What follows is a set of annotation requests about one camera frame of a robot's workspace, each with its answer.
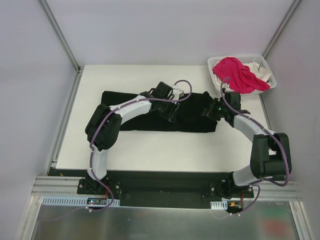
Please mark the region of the black daisy print t-shirt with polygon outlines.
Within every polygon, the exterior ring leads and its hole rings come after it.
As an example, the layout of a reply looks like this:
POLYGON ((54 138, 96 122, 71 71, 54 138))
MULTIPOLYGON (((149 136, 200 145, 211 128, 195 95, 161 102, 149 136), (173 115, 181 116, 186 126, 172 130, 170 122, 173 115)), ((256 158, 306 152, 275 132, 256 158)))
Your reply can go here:
MULTIPOLYGON (((123 104, 137 96, 134 93, 104 91, 101 103, 96 108, 99 121, 107 115, 110 106, 123 104)), ((151 111, 123 123, 120 130, 211 133, 216 130, 218 121, 209 119, 203 115, 203 112, 212 102, 213 98, 206 91, 204 93, 192 93, 188 99, 178 103, 179 108, 175 115, 175 122, 165 119, 159 111, 151 111)))

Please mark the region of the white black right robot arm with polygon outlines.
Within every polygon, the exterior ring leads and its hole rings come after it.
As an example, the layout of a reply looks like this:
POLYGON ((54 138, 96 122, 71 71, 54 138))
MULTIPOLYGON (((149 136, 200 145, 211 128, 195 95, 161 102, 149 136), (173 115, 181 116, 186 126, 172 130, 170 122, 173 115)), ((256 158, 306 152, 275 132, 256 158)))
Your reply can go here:
POLYGON ((224 119, 252 143, 249 165, 230 172, 225 181, 215 187, 217 195, 231 199, 263 180, 279 187, 288 184, 292 171, 289 137, 264 128, 252 118, 249 111, 241 108, 238 92, 223 92, 220 98, 213 99, 202 116, 214 121, 224 119))

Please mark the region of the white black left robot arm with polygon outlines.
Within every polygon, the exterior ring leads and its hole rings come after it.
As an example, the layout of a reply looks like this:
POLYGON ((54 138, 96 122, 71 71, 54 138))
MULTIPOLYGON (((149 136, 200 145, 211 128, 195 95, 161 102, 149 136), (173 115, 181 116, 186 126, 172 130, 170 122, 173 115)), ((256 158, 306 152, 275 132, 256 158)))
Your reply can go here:
POLYGON ((106 183, 102 180, 107 175, 109 149, 116 143, 121 126, 142 115, 155 114, 159 119, 174 123, 179 100, 184 91, 175 85, 160 82, 156 88, 144 91, 134 98, 116 105, 101 103, 94 111, 85 128, 91 149, 87 173, 92 178, 88 188, 99 195, 105 191, 106 183))

